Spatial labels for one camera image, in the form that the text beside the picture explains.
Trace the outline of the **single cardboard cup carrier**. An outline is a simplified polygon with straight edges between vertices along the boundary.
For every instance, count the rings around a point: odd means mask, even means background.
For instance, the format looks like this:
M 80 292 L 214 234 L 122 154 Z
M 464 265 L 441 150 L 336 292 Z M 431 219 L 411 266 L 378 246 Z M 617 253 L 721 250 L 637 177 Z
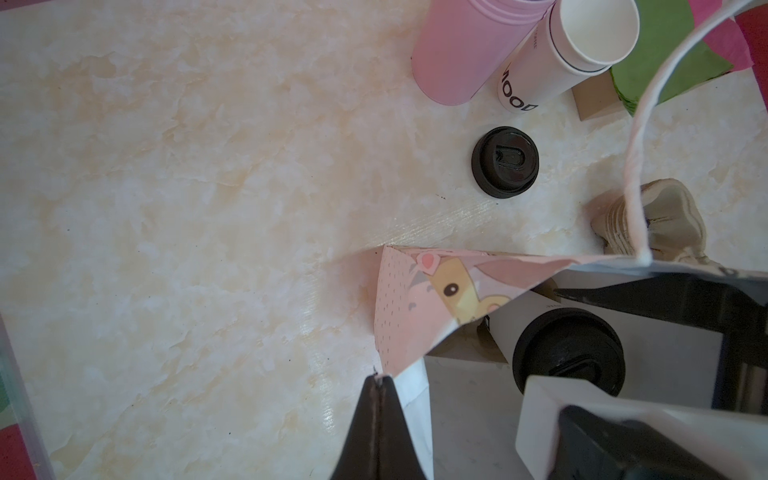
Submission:
M 485 320 L 461 326 L 433 347 L 427 355 L 471 362 L 507 363 Z

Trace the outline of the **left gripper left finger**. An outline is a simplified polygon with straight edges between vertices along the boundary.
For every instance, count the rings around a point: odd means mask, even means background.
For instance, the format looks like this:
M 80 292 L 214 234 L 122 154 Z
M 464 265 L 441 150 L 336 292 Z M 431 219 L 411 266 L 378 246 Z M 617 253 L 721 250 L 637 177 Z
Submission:
M 380 387 L 376 375 L 364 380 L 332 480 L 378 478 Z

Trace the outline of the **black coffee cup lid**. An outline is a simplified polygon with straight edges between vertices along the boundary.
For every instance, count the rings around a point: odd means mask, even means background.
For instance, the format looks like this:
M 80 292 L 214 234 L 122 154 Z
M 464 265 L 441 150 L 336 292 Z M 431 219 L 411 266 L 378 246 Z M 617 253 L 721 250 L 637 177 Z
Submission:
M 616 397 L 626 377 L 621 340 L 602 318 L 579 308 L 556 308 L 522 331 L 512 355 L 521 392 L 531 376 L 586 380 Z

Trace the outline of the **white patterned gift bag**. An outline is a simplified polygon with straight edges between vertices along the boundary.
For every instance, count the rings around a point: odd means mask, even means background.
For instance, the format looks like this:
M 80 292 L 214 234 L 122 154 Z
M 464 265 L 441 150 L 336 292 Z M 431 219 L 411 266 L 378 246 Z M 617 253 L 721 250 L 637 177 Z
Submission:
M 398 378 L 460 326 L 480 320 L 531 291 L 596 315 L 600 307 L 562 299 L 559 288 L 600 288 L 662 274 L 690 274 L 734 286 L 767 307 L 767 280 L 718 265 L 655 260 L 641 200 L 643 136 L 668 79 L 691 48 L 740 8 L 728 1 L 679 44 L 657 70 L 637 104 L 625 157 L 624 185 L 631 256 L 512 256 L 475 251 L 405 249 L 383 251 L 378 277 L 374 334 L 386 376 Z M 639 325 L 679 325 L 630 315 Z M 699 331 L 710 331 L 691 326 Z

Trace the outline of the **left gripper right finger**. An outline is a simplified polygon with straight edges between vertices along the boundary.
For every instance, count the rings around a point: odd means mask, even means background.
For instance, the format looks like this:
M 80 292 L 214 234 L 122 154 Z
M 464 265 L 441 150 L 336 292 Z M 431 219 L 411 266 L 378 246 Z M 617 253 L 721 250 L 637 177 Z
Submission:
M 426 476 L 413 446 L 394 380 L 377 380 L 377 478 L 424 480 Z

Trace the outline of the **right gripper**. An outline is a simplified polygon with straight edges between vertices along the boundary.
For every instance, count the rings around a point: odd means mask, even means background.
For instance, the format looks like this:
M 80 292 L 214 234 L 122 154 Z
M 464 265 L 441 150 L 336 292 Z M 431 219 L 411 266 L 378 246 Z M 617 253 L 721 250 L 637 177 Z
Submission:
M 742 290 L 690 274 L 662 274 L 600 288 L 559 288 L 555 294 L 586 305 L 729 333 L 721 342 L 711 407 L 767 415 L 767 307 Z

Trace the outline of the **white paper coffee cup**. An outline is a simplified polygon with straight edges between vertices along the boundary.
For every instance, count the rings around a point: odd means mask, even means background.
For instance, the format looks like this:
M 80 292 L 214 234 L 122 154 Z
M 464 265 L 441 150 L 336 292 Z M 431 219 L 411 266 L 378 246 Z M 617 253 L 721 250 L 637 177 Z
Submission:
M 514 347 L 528 324 L 539 315 L 567 307 L 534 292 L 527 292 L 489 315 L 490 333 L 512 367 Z

